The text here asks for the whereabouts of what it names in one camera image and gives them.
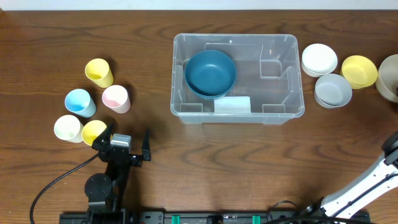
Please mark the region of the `white bowl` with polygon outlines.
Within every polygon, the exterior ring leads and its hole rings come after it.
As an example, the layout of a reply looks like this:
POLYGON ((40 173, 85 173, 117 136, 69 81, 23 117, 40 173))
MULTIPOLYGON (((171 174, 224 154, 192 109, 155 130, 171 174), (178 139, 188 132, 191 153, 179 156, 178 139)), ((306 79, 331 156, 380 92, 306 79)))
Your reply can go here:
POLYGON ((311 77, 320 77, 332 73, 338 64, 335 51, 325 44, 312 44, 302 53, 301 66, 311 77))

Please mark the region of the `large beige bowl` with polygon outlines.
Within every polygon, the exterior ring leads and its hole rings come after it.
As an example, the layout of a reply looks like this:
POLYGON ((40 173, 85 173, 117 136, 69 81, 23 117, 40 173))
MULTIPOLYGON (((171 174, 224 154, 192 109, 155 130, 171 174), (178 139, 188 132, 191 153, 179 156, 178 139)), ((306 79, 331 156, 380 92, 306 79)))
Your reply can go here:
POLYGON ((385 99, 397 103, 397 54, 388 56, 381 63, 375 86, 385 99))

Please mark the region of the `grey bowl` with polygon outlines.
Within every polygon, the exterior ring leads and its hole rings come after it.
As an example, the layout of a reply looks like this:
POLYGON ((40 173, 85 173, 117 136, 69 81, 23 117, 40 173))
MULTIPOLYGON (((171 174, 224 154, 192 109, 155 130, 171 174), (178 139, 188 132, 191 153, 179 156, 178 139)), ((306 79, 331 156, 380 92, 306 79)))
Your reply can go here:
POLYGON ((345 106, 351 101, 352 95, 351 85, 341 75, 334 73, 322 75, 315 84, 315 100, 324 108, 345 106))

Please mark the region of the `yellow bowl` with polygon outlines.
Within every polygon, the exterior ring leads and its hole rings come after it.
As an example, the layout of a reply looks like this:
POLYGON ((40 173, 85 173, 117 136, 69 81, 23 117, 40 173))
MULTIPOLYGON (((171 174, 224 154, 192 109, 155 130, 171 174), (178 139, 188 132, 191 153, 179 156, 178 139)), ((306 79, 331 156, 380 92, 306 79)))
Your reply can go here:
POLYGON ((361 89, 376 82, 378 71, 370 59, 361 55, 352 55, 343 61, 340 75, 349 82, 352 89, 361 89))

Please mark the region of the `dark teal bowl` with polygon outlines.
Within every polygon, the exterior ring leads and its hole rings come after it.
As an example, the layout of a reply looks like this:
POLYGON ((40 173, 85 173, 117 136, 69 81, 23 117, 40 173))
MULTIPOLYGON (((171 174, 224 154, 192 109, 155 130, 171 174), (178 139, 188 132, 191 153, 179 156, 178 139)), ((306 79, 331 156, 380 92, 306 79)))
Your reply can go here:
POLYGON ((237 79, 237 69, 233 60, 225 53, 218 50, 204 50, 188 61, 184 75, 186 82, 196 80, 231 82, 237 79))
POLYGON ((196 96, 205 100, 215 100, 224 97, 234 87, 236 82, 234 80, 231 82, 196 80, 195 82, 185 83, 196 96))

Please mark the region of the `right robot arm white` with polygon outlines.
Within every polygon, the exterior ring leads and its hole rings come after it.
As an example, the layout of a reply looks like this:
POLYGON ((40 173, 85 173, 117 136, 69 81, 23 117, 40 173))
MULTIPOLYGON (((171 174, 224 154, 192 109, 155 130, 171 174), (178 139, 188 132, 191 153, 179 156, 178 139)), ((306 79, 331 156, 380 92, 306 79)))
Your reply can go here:
POLYGON ((351 218, 384 193, 397 187, 397 133, 383 143, 383 153, 373 165, 341 190, 321 198, 301 214, 351 218))

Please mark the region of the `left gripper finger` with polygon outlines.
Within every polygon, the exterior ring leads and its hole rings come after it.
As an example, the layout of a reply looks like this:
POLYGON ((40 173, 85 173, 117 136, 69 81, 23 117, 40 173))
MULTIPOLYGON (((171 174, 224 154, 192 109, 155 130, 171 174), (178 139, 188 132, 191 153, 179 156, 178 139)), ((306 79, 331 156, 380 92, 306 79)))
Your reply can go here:
POLYGON ((149 129, 146 129, 145 136, 142 142, 142 160, 151 161, 150 142, 149 142, 149 129))
POLYGON ((114 124, 111 123, 106 129, 99 134, 93 141, 91 147, 93 149, 104 149, 106 148, 111 141, 111 135, 113 133, 114 124))

